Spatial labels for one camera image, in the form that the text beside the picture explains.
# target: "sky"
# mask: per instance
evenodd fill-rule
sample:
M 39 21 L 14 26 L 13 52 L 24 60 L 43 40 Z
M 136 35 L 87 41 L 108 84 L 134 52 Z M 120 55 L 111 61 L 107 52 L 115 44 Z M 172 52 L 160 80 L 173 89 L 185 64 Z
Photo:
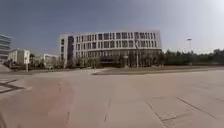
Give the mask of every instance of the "sky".
M 164 50 L 224 49 L 223 0 L 0 0 L 0 34 L 12 48 L 58 54 L 65 32 L 151 30 Z

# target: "lamp post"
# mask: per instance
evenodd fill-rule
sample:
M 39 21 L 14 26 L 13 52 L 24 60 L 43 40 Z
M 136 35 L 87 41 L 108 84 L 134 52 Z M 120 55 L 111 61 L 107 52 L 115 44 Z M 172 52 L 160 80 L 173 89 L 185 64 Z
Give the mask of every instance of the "lamp post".
M 138 64 L 138 40 L 135 40 L 135 47 L 136 47 L 136 64 L 137 64 L 137 68 L 139 67 Z
M 192 51 L 192 50 L 191 50 L 191 41 L 192 41 L 192 39 L 190 39 L 190 38 L 187 39 L 187 42 L 189 42 L 190 53 L 191 53 L 191 51 Z

